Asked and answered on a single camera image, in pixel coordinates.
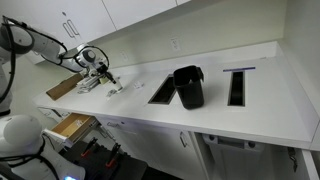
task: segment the wall outlet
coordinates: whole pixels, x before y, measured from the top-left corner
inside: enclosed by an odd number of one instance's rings
[[[170,39],[170,44],[171,44],[171,47],[172,47],[173,51],[180,51],[181,50],[179,39],[177,37],[171,38]]]
[[[124,62],[128,62],[128,61],[129,61],[129,58],[128,58],[126,52],[121,51],[121,52],[120,52],[120,56],[121,56],[121,58],[122,58],[122,61],[124,61]]]

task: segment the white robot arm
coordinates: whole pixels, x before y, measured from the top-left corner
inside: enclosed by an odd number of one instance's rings
[[[80,72],[92,65],[100,74],[113,80],[107,72],[109,64],[105,65],[96,59],[92,51],[96,47],[82,45],[77,54],[67,58],[66,53],[59,55],[60,46],[64,46],[54,38],[13,19],[4,17],[4,22],[0,27],[0,117],[10,114],[12,95],[9,89],[14,77],[16,55],[23,55],[30,50],[73,72]],[[2,69],[2,65],[8,61],[12,67],[9,82]],[[41,131],[40,123],[31,116],[0,118],[0,161],[7,161],[12,172],[24,179],[84,179],[83,168],[66,161],[50,146],[45,146]]]

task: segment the white countertop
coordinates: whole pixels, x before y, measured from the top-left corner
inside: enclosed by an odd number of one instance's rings
[[[109,83],[99,85],[87,94],[78,94],[75,88],[56,101],[45,92],[33,100],[38,107],[309,148],[312,136],[305,127],[276,58],[195,64],[204,73],[202,88],[205,103],[198,109],[184,109],[178,93],[169,105],[148,104],[174,69],[121,75],[120,82],[124,89],[109,100],[106,98],[111,89]],[[245,107],[228,106],[231,72],[223,70],[252,66],[256,69],[245,72]],[[136,81],[144,83],[144,87],[134,89]]]

